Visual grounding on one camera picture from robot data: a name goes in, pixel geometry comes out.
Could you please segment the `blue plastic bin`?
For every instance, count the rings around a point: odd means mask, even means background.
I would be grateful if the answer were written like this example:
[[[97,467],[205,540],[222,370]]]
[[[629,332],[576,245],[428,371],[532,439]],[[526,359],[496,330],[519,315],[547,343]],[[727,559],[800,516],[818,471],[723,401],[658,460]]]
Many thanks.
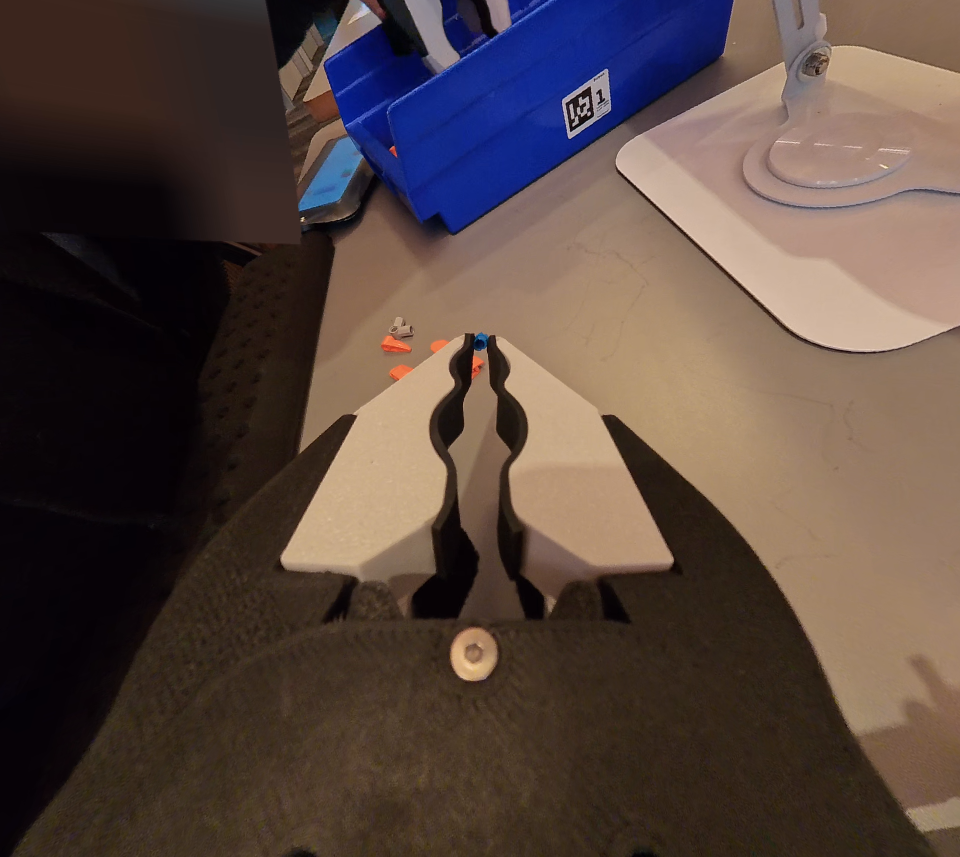
[[[387,188],[454,233],[718,59],[734,5],[509,0],[511,27],[487,39],[440,1],[460,61],[432,75],[381,28],[338,105]]]

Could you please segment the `black perforated pad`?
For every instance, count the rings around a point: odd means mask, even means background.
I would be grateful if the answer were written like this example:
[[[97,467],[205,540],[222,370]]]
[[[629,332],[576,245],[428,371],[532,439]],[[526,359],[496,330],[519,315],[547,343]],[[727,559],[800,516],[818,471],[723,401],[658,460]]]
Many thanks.
[[[198,382],[178,504],[207,537],[298,455],[334,257],[308,232],[243,270]]]

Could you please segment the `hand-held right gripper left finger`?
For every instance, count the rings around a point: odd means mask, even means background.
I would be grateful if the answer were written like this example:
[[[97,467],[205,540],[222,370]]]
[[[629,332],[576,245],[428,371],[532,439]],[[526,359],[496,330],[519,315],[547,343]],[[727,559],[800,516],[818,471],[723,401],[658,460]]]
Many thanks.
[[[291,572],[381,582],[414,616],[456,618],[478,571],[450,446],[464,430],[474,334],[452,338],[350,416],[282,551]]]

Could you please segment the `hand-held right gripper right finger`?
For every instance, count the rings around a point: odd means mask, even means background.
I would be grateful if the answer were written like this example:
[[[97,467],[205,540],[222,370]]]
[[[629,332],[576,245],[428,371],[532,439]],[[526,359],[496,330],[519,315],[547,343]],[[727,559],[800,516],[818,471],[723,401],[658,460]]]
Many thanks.
[[[509,449],[498,551],[524,616],[544,617],[571,583],[670,570],[674,555],[600,410],[500,336],[487,366]]]

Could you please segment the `white book stand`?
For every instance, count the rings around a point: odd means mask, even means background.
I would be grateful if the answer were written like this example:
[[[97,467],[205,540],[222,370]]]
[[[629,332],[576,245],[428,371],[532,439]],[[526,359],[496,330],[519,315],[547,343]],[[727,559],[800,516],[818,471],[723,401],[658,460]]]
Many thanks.
[[[616,167],[810,344],[880,353],[958,328],[958,72],[833,47],[772,0],[771,68],[638,135]]]

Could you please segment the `smartphone in leather holder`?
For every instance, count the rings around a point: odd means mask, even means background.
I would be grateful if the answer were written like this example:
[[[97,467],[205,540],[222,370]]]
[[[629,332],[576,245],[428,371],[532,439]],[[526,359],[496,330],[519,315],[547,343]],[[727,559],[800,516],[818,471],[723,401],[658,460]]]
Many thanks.
[[[297,185],[301,232],[359,217],[375,182],[374,171],[350,135],[327,140]]]

